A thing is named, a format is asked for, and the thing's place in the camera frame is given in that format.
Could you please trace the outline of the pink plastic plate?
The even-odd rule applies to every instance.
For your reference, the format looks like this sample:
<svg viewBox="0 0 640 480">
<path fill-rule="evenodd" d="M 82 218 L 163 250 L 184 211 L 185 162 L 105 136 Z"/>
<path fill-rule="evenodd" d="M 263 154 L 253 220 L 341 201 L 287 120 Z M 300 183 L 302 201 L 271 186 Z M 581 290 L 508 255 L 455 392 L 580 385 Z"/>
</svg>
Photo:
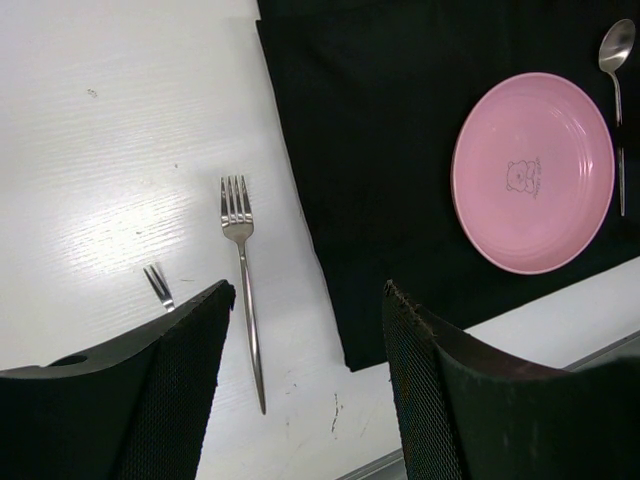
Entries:
<svg viewBox="0 0 640 480">
<path fill-rule="evenodd" d="M 511 273 L 576 259 L 607 216 L 615 161 L 594 101 L 543 72 L 512 76 L 472 108 L 456 140 L 452 201 L 474 248 Z"/>
</svg>

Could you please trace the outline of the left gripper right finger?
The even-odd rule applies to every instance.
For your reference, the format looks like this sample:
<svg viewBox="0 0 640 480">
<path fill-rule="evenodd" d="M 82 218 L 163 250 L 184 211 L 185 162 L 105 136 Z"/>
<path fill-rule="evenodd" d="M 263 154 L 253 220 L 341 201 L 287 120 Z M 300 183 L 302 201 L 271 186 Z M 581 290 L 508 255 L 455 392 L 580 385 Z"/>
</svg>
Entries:
<svg viewBox="0 0 640 480">
<path fill-rule="evenodd" d="M 639 360 L 578 371 L 499 350 L 395 284 L 383 330 L 411 479 L 635 479 Z"/>
</svg>

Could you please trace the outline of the small silver dessert fork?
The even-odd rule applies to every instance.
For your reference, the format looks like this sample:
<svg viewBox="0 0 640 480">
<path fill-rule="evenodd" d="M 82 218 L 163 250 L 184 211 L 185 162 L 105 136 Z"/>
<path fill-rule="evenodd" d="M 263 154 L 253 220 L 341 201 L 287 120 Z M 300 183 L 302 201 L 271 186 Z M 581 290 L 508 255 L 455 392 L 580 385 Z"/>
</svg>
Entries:
<svg viewBox="0 0 640 480">
<path fill-rule="evenodd" d="M 168 312 L 174 311 L 175 303 L 173 296 L 161 270 L 155 264 L 149 264 L 144 267 L 143 271 L 163 307 Z"/>
</svg>

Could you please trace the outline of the silver spoon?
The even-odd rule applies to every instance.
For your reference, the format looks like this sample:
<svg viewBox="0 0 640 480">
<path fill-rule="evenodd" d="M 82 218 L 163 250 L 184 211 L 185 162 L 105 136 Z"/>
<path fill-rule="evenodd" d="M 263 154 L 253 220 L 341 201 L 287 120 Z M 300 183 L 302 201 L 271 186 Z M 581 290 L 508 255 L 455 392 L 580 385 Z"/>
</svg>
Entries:
<svg viewBox="0 0 640 480">
<path fill-rule="evenodd" d="M 623 124 L 621 88 L 617 77 L 617 71 L 629 58 L 636 37 L 635 23 L 628 18 L 621 19 L 614 23 L 605 34 L 598 52 L 599 69 L 606 73 L 614 85 L 614 106 L 615 106 L 615 126 L 621 127 Z M 615 147 L 618 191 L 619 191 L 619 211 L 622 217 L 626 216 L 626 165 L 625 150 L 623 146 L 616 144 Z"/>
</svg>

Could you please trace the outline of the large silver dinner fork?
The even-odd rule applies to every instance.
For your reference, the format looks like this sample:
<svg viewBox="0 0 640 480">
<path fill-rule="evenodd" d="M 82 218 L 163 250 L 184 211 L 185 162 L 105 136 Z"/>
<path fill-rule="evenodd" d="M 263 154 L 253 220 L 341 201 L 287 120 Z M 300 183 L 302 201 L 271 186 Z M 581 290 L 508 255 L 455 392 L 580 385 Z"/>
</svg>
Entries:
<svg viewBox="0 0 640 480">
<path fill-rule="evenodd" d="M 267 413 L 261 350 L 250 278 L 246 243 L 254 233 L 254 219 L 246 180 L 243 175 L 222 177 L 221 227 L 224 236 L 237 247 L 242 280 L 248 345 L 260 411 Z"/>
</svg>

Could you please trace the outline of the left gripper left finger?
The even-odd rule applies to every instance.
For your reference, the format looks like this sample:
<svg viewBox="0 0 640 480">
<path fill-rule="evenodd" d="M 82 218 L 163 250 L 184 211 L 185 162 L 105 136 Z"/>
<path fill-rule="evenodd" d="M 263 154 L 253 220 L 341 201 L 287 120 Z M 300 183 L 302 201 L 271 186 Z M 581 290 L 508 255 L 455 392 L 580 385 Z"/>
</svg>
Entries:
<svg viewBox="0 0 640 480">
<path fill-rule="evenodd" d="M 3 371 L 2 477 L 194 478 L 235 297 L 219 281 L 111 340 Z"/>
</svg>

